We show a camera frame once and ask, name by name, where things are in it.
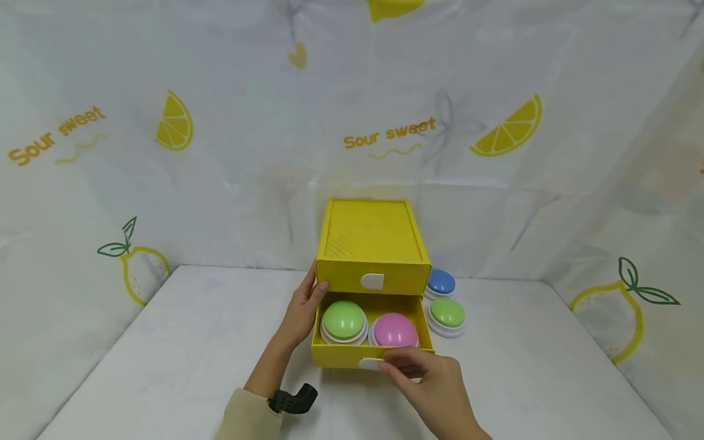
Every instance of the lemon leaf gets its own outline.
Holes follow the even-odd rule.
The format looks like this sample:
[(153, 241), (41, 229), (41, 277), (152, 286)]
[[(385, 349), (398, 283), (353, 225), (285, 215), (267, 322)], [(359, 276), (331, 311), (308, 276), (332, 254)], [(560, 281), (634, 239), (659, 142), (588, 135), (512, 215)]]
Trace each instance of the lemon leaf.
[(619, 257), (618, 273), (629, 289), (635, 290), (638, 287), (638, 270), (628, 258)]
[(108, 243), (98, 248), (98, 253), (108, 257), (119, 257), (127, 252), (127, 246), (123, 243)]
[(658, 304), (660, 306), (680, 306), (678, 300), (674, 296), (668, 294), (666, 291), (656, 289), (655, 287), (639, 287), (634, 290), (638, 296), (640, 296), (644, 301), (651, 304)]
[(129, 242), (132, 238), (132, 234), (134, 233), (134, 224), (136, 222), (137, 217), (132, 217), (130, 221), (125, 223), (125, 226), (122, 227), (122, 231), (125, 233), (125, 238), (127, 239), (127, 242)]

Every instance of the backdrop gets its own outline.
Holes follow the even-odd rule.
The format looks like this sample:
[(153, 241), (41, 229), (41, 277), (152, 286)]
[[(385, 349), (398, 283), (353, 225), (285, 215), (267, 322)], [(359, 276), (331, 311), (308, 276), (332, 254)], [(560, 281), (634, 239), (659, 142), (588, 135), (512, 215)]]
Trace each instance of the backdrop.
[(330, 196), (410, 199), (455, 276), (548, 280), (694, 438), (702, 4), (1, 0), (9, 438), (178, 265), (308, 267)]

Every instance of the table surface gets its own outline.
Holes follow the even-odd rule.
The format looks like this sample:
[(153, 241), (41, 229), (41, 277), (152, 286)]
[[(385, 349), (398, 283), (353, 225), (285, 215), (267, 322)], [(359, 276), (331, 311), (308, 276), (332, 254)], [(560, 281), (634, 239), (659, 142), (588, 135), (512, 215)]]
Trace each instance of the table surface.
[[(207, 439), (248, 377), (302, 272), (182, 266), (74, 393), (41, 440)], [(480, 424), (499, 439), (671, 439), (558, 295), (540, 282), (459, 279), (457, 358)], [(284, 389), (319, 392), (282, 439), (433, 439), (379, 372), (321, 370), (310, 340)]]

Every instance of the right hand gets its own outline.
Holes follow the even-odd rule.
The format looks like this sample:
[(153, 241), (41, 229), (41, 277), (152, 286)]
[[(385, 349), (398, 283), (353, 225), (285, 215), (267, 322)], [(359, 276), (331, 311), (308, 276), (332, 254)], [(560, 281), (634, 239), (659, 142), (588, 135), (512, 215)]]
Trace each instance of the right hand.
[[(456, 359), (413, 347), (394, 348), (383, 358), (380, 370), (439, 440), (491, 440), (474, 418)], [(410, 380), (418, 377), (418, 383)]]

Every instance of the white drawer handle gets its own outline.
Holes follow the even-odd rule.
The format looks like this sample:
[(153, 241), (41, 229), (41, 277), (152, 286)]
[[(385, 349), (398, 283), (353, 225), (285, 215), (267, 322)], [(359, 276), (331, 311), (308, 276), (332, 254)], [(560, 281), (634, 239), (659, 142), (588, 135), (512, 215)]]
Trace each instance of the white drawer handle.
[(359, 361), (359, 368), (362, 370), (379, 371), (379, 365), (384, 363), (384, 359), (364, 358)]
[(362, 287), (365, 289), (379, 290), (384, 288), (384, 274), (383, 273), (367, 273), (362, 276), (360, 280)]

